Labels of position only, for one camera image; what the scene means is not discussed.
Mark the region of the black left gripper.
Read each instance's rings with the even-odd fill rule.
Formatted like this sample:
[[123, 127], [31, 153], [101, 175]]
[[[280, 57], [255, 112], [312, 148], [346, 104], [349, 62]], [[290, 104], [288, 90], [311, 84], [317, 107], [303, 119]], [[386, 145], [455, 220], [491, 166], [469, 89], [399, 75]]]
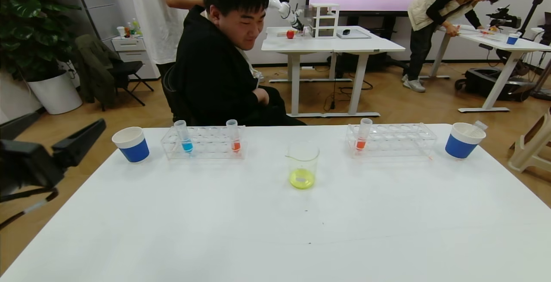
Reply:
[[53, 156], [39, 143], [1, 140], [1, 196], [29, 197], [53, 192], [76, 167], [106, 129], [104, 119], [82, 128], [53, 145]]

